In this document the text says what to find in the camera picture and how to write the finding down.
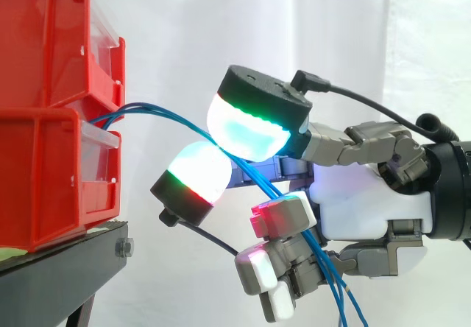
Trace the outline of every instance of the white fabric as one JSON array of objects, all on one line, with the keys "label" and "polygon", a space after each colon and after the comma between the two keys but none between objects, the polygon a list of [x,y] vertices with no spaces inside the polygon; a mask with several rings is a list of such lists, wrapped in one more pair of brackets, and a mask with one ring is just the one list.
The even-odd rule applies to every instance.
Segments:
[{"label": "white fabric", "polygon": [[[127,40],[128,102],[154,102],[204,127],[210,101],[231,63],[282,80],[302,68],[382,99],[388,0],[97,1]],[[393,47],[389,44],[384,98],[411,119],[424,110],[437,111],[462,137],[470,123],[470,5],[470,0],[392,0],[396,38]],[[459,36],[447,39],[450,30],[442,30],[438,39],[431,27],[440,19],[449,25],[449,18]],[[424,23],[429,25],[418,31]],[[412,66],[420,71],[429,59],[420,53],[409,58],[408,52],[431,36],[436,41],[423,49],[436,55],[435,72],[447,71],[441,81],[452,77],[451,99],[439,98],[441,88],[434,89],[436,80],[430,79],[435,74],[409,74]],[[453,70],[457,65],[459,73]],[[379,118],[340,96],[310,98],[311,120],[331,127]],[[184,228],[166,228],[158,221],[162,207],[149,189],[174,156],[199,137],[151,116],[131,115],[115,129],[123,136],[121,211],[130,221],[135,254],[98,291],[90,326],[266,326],[260,302],[244,294],[231,256]],[[250,208],[265,200],[256,188],[226,191],[202,227],[239,250],[249,247],[257,242]],[[334,242],[329,249],[342,245]],[[371,326],[459,326],[469,320],[466,299],[460,296],[471,288],[469,267],[465,246],[434,242],[421,265],[394,283],[347,281]],[[436,308],[437,295],[444,299],[442,309]],[[278,325],[336,326],[337,317],[330,290],[323,286],[299,299],[294,317]],[[350,305],[347,319],[349,326],[359,326]]]}]

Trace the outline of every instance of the blue wire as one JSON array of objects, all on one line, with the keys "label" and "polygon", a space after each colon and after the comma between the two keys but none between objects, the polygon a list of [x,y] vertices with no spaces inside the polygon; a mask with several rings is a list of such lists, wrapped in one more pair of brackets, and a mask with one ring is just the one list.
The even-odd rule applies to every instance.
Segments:
[{"label": "blue wire", "polygon": [[[213,138],[210,136],[209,133],[205,132],[201,128],[197,127],[195,124],[191,123],[189,120],[181,117],[180,115],[177,115],[176,113],[171,112],[170,110],[167,110],[165,108],[162,108],[157,105],[153,104],[148,104],[145,102],[134,102],[131,104],[127,104],[120,108],[118,111],[114,113],[109,113],[104,116],[97,117],[96,119],[91,120],[91,123],[97,123],[100,122],[104,119],[107,121],[103,124],[102,128],[106,130],[118,117],[123,116],[126,113],[141,113],[141,114],[151,114],[155,116],[160,116],[166,119],[171,119],[173,121],[179,122],[180,124],[184,124],[186,127],[194,130],[201,136],[205,137],[207,140],[209,140],[211,143],[217,145],[217,143],[213,140]],[[279,197],[282,195],[280,190],[278,190],[266,177],[264,177],[260,172],[258,172],[257,169],[253,168],[250,166],[248,163],[246,163],[244,160],[235,157],[234,155],[226,152],[225,150],[222,149],[222,151],[229,156],[231,160],[233,160],[252,180],[255,184],[257,184],[261,190],[270,198],[274,199],[276,197]],[[330,289],[332,290],[332,293],[334,295],[334,298],[336,300],[337,306],[339,308],[340,316],[342,323],[345,327],[347,327],[347,321],[345,319],[344,315],[344,296],[343,292],[341,290],[341,287],[346,288],[347,284],[341,279],[340,275],[337,273],[336,268],[333,266],[332,262],[330,259],[327,257],[327,255],[322,251],[321,247],[315,240],[314,236],[310,231],[303,231],[302,235],[304,236],[306,242],[309,244],[311,247],[314,255],[316,256],[317,261],[319,262],[319,266],[322,270],[322,273],[326,277],[327,282],[329,283]],[[336,291],[335,287],[333,286],[332,278],[330,277],[330,274],[328,271],[331,271],[337,286],[339,288],[339,292]],[[358,316],[360,317],[361,321],[363,322],[364,326],[368,326],[366,320],[364,319],[363,314],[361,313],[360,306],[356,302],[355,298],[353,297],[353,294],[351,293],[350,290],[347,291],[347,294],[352,301],[352,304],[355,307],[355,310],[358,313]]]},{"label": "blue wire", "polygon": [[345,317],[344,304],[343,304],[343,294],[342,294],[342,299],[340,299],[339,297],[339,295],[341,294],[341,288],[339,289],[339,293],[338,293],[336,291],[336,288],[333,286],[332,277],[330,276],[328,268],[325,266],[324,259],[322,259],[322,257],[314,249],[314,242],[317,243],[317,241],[315,240],[312,233],[309,230],[306,230],[306,231],[303,231],[301,234],[302,234],[302,237],[304,237],[304,239],[308,243],[309,247],[312,249],[314,255],[317,258],[317,261],[319,262],[319,267],[321,268],[322,274],[324,274],[324,277],[330,286],[330,290],[332,290],[333,297],[336,300],[337,307],[339,308],[341,322],[344,325],[344,327],[347,327],[347,318]]},{"label": "blue wire", "polygon": [[[128,109],[131,106],[136,106],[136,105],[138,106],[138,104],[141,104],[141,103],[128,104],[128,105],[126,105],[126,108],[124,108],[122,110],[118,110],[118,111],[113,112],[113,113],[109,113],[109,114],[104,115],[104,116],[97,117],[97,118],[91,120],[90,123],[94,124],[94,123],[103,121],[104,119],[107,119],[107,121],[102,126],[102,128],[104,130],[106,130],[115,119],[117,119],[120,116],[123,116],[124,114],[127,114],[127,113],[150,114],[150,115],[154,115],[154,116],[160,116],[160,117],[163,117],[163,118],[166,118],[166,119],[171,119],[173,121],[184,124],[186,127],[194,130],[195,132],[197,132],[201,136],[205,137],[211,143],[217,145],[216,142],[211,138],[209,133],[207,133],[204,130],[202,130],[201,128],[197,127],[195,124],[191,123],[187,119],[184,119],[183,117],[178,116],[176,113],[173,113],[173,112],[171,112],[171,111],[169,111],[165,108],[161,108],[161,107],[158,107],[156,105],[153,105],[154,110],[151,109],[150,107],[147,107],[147,106],[145,108],[141,107],[141,108],[138,108],[138,109],[136,109],[136,108]],[[261,188],[261,190],[270,199],[276,198],[276,196],[272,193],[273,189],[276,190],[278,193],[280,193],[278,191],[278,189],[276,189],[276,187],[274,187],[273,184],[270,183],[266,179],[266,177],[262,176],[260,174],[260,172],[257,171],[257,169],[254,169],[253,167],[251,167],[248,163],[246,163],[242,159],[237,158],[234,155],[232,155],[232,154],[230,154],[230,153],[228,153],[224,150],[222,150],[222,151],[227,156],[229,156],[245,173],[247,173],[247,175],[254,181],[254,183],[256,183]]]},{"label": "blue wire", "polygon": [[337,273],[336,268],[334,267],[332,261],[327,257],[324,251],[322,251],[322,248],[319,246],[319,243],[315,240],[313,234],[310,231],[303,231],[302,235],[306,239],[308,237],[312,243],[311,249],[317,252],[317,254],[322,258],[322,260],[326,263],[327,268],[332,272],[334,278],[342,285],[345,289],[345,292],[347,293],[348,297],[350,298],[350,301],[352,301],[353,307],[355,307],[355,310],[358,314],[358,317],[360,317],[361,322],[365,327],[368,326],[368,322],[366,321],[365,317],[363,316],[363,313],[361,312],[360,306],[356,302],[355,297],[353,296],[353,293],[351,292],[350,288],[347,288],[347,283],[344,282],[344,280],[341,278],[341,276]]}]

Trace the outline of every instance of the red plastic bin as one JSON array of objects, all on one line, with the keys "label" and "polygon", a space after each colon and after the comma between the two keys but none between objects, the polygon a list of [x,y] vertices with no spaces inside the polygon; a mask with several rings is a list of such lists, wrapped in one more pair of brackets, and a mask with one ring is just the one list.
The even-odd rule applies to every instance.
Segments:
[{"label": "red plastic bin", "polygon": [[68,107],[90,120],[124,104],[124,39],[92,0],[0,0],[0,107]]},{"label": "red plastic bin", "polygon": [[120,136],[71,109],[0,109],[0,247],[34,252],[119,214]]}]

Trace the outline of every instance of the metal bolt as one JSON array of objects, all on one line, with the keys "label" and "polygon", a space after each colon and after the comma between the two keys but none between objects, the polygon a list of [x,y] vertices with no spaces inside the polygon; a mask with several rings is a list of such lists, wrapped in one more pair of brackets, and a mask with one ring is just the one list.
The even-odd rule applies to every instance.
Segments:
[{"label": "metal bolt", "polygon": [[118,239],[116,242],[116,256],[126,258],[131,257],[134,253],[134,239],[130,237]]}]

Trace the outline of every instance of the white plastic cover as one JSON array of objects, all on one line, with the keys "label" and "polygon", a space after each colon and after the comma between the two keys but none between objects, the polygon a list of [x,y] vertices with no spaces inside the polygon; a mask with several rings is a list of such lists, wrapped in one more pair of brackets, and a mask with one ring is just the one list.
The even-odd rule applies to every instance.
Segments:
[{"label": "white plastic cover", "polygon": [[289,320],[294,315],[294,305],[285,281],[279,281],[277,286],[268,292],[276,322]]},{"label": "white plastic cover", "polygon": [[330,240],[379,239],[388,220],[422,219],[432,230],[430,193],[414,196],[390,189],[369,166],[315,166],[311,199],[320,204],[322,233]]},{"label": "white plastic cover", "polygon": [[268,253],[263,250],[257,250],[249,254],[249,260],[260,285],[261,292],[268,292],[270,289],[275,288],[278,281]]}]

